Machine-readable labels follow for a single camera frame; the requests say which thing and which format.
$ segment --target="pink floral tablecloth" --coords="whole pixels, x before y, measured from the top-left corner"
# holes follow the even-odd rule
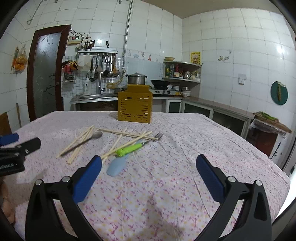
[[[87,220],[105,240],[194,240],[213,217],[215,202],[195,167],[196,157],[204,154],[226,176],[241,182],[260,179],[267,194],[272,221],[289,190],[289,178],[269,158],[229,129],[201,114],[152,114],[151,124],[117,121],[117,112],[53,112],[24,126],[17,133],[20,142],[41,139],[40,150],[27,156],[26,170],[6,177],[16,204],[17,232],[24,237],[28,200],[36,179],[57,182],[71,176],[95,155],[102,155],[118,135],[85,144],[72,165],[56,158],[88,126],[142,133],[164,133],[158,142],[131,154],[124,171],[110,177],[103,165],[87,198],[79,207]],[[131,140],[123,137],[120,144]],[[223,234],[231,231],[242,202],[239,201]],[[66,230],[71,229],[60,203],[56,202]]]

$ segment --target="white bottle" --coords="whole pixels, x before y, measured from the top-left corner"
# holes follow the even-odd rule
[[[91,82],[89,78],[86,78],[86,81],[84,82],[84,95],[89,95],[91,91]]]

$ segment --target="bowl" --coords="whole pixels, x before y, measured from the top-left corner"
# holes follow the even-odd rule
[[[183,91],[182,92],[182,95],[183,95],[183,97],[188,97],[188,96],[190,96],[190,94],[191,94],[191,91]]]
[[[174,57],[165,57],[165,61],[174,61]]]

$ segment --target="ceiling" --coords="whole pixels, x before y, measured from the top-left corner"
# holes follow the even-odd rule
[[[269,0],[142,0],[153,4],[180,18],[186,18],[198,13],[218,9],[245,7],[264,9],[273,12],[280,11]]]

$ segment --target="pot lid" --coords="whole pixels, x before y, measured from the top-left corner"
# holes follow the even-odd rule
[[[129,76],[132,76],[132,77],[146,77],[146,75],[140,74],[140,73],[133,73],[133,74],[131,74]]]

